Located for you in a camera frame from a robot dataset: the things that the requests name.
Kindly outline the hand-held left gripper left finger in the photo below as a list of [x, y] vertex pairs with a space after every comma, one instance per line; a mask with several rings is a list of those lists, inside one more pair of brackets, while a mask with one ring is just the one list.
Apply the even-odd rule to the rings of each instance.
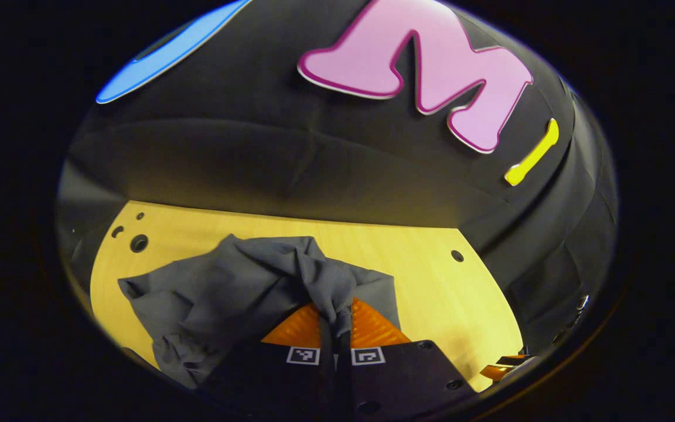
[[326, 336], [316, 306], [303, 305], [232, 348], [196, 393], [244, 421], [327, 421], [334, 361], [322, 350]]

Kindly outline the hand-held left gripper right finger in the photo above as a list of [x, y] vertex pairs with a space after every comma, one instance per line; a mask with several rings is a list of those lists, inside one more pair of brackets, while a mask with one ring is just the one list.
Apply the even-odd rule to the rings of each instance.
[[474, 398], [476, 390], [433, 341], [413, 341], [355, 298], [339, 363], [340, 402], [350, 421], [417, 421]]

